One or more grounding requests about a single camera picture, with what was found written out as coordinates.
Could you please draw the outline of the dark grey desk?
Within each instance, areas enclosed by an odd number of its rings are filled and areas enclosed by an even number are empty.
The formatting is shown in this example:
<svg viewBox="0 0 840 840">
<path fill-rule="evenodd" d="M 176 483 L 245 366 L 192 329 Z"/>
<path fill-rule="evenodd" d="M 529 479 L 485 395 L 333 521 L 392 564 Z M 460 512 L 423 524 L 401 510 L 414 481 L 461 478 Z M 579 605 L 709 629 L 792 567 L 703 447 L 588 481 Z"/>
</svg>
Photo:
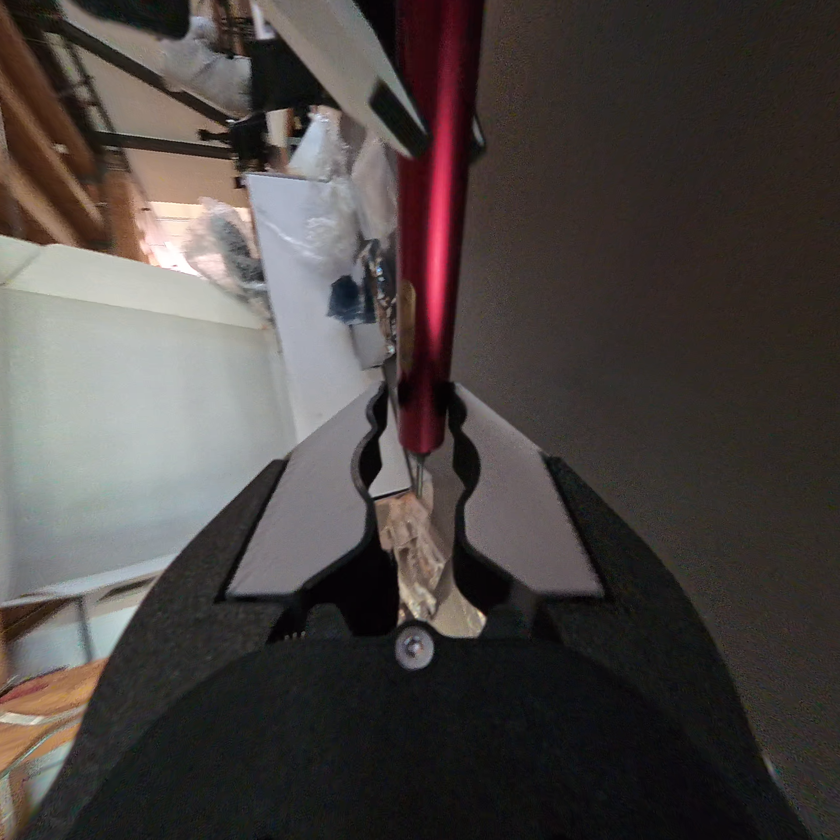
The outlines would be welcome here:
<svg viewBox="0 0 840 840">
<path fill-rule="evenodd" d="M 838 2 L 489 2 L 457 378 L 708 620 L 838 793 Z"/>
</svg>

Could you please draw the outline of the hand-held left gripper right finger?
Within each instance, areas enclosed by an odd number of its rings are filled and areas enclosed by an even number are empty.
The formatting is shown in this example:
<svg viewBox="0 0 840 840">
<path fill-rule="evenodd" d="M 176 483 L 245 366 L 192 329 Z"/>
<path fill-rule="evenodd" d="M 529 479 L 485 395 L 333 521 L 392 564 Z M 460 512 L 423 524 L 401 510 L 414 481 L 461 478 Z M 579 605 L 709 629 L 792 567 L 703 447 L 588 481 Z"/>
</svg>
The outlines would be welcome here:
<svg viewBox="0 0 840 840">
<path fill-rule="evenodd" d="M 453 577 L 482 636 L 558 636 L 553 612 L 606 604 L 606 583 L 540 446 L 463 385 L 451 388 Z"/>
</svg>

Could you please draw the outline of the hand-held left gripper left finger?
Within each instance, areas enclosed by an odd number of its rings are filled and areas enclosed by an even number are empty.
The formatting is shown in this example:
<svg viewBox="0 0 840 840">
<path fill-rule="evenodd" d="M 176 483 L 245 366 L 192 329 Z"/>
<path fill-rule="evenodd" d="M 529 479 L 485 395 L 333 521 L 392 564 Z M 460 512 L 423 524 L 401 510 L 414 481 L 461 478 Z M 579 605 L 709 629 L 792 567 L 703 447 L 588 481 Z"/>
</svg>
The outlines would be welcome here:
<svg viewBox="0 0 840 840">
<path fill-rule="evenodd" d="M 368 387 L 289 453 L 224 587 L 226 602 L 273 602 L 272 634 L 334 606 L 354 636 L 396 626 L 396 563 L 382 548 L 371 487 L 382 471 L 385 383 Z"/>
</svg>

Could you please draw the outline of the crumpled clear plastic wrap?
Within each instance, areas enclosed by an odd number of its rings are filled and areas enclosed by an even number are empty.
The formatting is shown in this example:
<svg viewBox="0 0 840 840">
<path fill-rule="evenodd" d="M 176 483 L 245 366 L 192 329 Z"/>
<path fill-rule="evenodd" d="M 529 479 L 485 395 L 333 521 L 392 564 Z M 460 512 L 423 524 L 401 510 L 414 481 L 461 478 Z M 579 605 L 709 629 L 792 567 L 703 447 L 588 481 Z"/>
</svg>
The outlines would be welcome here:
<svg viewBox="0 0 840 840">
<path fill-rule="evenodd" d="M 183 247 L 187 264 L 261 319 L 271 320 L 263 266 L 241 217 L 232 206 L 210 197 L 202 197 L 199 205 Z"/>
</svg>

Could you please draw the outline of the black steel beam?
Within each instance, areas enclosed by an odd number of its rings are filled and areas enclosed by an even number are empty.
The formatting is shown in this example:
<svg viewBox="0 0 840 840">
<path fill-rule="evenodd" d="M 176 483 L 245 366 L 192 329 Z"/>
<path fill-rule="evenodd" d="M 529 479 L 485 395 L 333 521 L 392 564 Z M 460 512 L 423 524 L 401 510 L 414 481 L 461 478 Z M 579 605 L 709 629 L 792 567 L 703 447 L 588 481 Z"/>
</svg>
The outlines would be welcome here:
<svg viewBox="0 0 840 840">
<path fill-rule="evenodd" d="M 97 20 L 73 2 L 9 2 L 28 45 L 87 140 L 115 150 L 233 157 L 238 119 L 164 78 L 152 35 Z"/>
</svg>

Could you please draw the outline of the red screwdriver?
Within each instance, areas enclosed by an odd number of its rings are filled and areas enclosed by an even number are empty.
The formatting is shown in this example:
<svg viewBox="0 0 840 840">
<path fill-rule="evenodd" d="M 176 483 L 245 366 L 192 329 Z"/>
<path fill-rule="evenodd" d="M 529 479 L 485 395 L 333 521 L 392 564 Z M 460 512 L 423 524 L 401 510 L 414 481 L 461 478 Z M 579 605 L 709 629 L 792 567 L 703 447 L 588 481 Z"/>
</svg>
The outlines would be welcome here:
<svg viewBox="0 0 840 840">
<path fill-rule="evenodd" d="M 398 165 L 396 400 L 418 497 L 445 436 L 485 7 L 397 5 L 399 70 L 429 131 L 425 152 Z"/>
</svg>

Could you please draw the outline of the silver foil bag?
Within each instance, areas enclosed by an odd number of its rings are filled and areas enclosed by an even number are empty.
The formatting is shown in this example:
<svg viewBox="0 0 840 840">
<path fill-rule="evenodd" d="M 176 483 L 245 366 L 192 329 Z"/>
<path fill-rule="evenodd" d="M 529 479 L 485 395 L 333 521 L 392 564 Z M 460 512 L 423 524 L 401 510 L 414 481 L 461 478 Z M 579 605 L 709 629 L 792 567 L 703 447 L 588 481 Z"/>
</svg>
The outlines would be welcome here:
<svg viewBox="0 0 840 840">
<path fill-rule="evenodd" d="M 390 249 L 379 239 L 364 243 L 356 260 L 361 268 L 364 312 L 375 322 L 385 346 L 385 359 L 396 352 L 397 288 L 396 268 Z"/>
</svg>

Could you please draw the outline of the orange and white cardboard box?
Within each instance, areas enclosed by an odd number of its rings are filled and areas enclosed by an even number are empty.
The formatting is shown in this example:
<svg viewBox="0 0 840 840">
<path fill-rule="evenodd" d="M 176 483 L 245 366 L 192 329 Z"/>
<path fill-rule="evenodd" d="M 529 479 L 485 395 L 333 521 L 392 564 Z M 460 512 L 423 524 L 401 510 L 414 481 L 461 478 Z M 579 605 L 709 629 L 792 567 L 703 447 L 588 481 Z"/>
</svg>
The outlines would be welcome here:
<svg viewBox="0 0 840 840">
<path fill-rule="evenodd" d="M 269 174 L 247 175 L 246 184 L 299 444 L 381 384 L 384 373 L 361 367 L 350 327 L 328 315 L 331 286 L 351 273 L 352 262 L 330 267 L 294 245 L 329 185 Z"/>
</svg>

